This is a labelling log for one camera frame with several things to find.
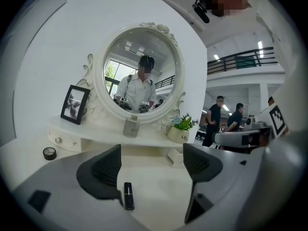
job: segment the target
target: black shirt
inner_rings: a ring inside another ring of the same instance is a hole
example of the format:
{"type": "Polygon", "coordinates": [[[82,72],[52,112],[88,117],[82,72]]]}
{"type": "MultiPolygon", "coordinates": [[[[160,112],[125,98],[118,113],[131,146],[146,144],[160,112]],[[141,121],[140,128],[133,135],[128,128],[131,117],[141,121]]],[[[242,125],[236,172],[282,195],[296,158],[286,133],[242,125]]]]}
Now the black shirt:
{"type": "Polygon", "coordinates": [[[211,121],[216,121],[216,124],[215,125],[208,124],[207,129],[213,129],[213,130],[218,131],[218,128],[219,128],[219,125],[220,125],[220,110],[221,110],[221,108],[218,107],[217,104],[215,104],[209,110],[211,111],[211,121]]]}
{"type": "Polygon", "coordinates": [[[238,110],[235,111],[228,119],[228,127],[231,126],[233,122],[236,122],[237,125],[231,130],[231,132],[238,131],[240,128],[240,124],[242,122],[243,115],[238,110]]]}

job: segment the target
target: oval mirror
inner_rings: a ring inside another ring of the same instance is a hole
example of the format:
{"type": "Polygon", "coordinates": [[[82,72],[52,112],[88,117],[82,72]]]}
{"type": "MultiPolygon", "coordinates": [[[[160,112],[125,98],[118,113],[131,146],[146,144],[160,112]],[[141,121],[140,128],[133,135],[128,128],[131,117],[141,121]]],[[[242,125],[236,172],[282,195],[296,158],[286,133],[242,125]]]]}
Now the oval mirror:
{"type": "Polygon", "coordinates": [[[171,47],[149,31],[130,31],[110,48],[103,76],[110,98],[123,110],[147,113],[161,108],[176,84],[171,47]]]}

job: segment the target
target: crystal knob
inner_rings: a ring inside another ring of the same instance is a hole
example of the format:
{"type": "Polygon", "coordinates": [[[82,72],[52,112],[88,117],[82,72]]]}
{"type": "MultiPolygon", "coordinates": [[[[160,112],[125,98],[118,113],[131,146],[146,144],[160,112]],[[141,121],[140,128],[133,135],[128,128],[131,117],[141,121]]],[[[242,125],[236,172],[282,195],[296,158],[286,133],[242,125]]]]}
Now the crystal knob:
{"type": "Polygon", "coordinates": [[[57,144],[61,144],[61,143],[62,143],[62,139],[61,139],[60,137],[55,138],[54,141],[55,141],[57,144]]]}

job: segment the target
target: white pot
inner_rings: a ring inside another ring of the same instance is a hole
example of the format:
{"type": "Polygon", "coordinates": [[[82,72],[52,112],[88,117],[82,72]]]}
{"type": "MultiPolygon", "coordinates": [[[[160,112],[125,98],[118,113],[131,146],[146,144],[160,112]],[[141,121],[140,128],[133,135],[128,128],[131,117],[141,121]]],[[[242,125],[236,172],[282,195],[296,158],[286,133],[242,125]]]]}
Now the white pot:
{"type": "Polygon", "coordinates": [[[188,130],[180,130],[175,127],[171,127],[168,138],[175,143],[187,143],[189,138],[189,131],[188,130]]]}

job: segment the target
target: potted plant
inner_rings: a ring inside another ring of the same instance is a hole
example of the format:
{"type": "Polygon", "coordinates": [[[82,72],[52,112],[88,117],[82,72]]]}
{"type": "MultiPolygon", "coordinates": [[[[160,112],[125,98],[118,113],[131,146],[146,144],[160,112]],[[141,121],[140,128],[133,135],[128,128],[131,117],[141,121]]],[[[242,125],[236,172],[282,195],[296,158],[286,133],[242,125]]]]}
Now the potted plant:
{"type": "Polygon", "coordinates": [[[176,116],[172,120],[172,127],[168,133],[168,138],[175,143],[186,143],[189,138],[189,130],[198,123],[198,120],[192,120],[189,114],[183,115],[183,118],[176,116]]]}

